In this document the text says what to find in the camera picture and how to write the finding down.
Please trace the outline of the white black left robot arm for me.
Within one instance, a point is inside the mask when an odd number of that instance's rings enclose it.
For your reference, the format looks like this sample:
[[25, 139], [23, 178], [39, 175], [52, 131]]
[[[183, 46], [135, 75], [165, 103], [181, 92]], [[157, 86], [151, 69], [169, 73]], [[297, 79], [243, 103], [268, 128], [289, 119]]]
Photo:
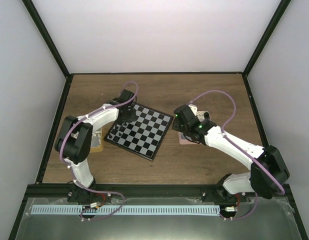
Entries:
[[91, 202], [97, 196], [97, 190], [92, 186], [95, 179], [88, 164], [92, 136], [109, 123], [132, 120], [136, 116], [133, 110], [136, 96], [136, 93], [124, 89], [119, 97], [91, 113], [78, 117], [69, 115], [63, 120], [54, 148], [60, 161], [71, 170], [73, 183], [80, 187], [78, 194], [85, 202]]

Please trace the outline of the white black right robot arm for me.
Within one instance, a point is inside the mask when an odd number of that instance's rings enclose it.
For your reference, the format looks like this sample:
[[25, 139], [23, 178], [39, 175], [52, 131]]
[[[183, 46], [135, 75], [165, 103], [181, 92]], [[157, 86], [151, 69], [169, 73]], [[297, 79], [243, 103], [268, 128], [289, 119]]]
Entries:
[[199, 120], [193, 105], [184, 104], [173, 113], [173, 130], [182, 133], [190, 142], [225, 153], [248, 169], [246, 173], [227, 174], [217, 183], [216, 194], [221, 201], [227, 202], [243, 192], [254, 192], [264, 199], [285, 194], [283, 185], [290, 173], [276, 147], [263, 147], [242, 140], [224, 131], [209, 117]]

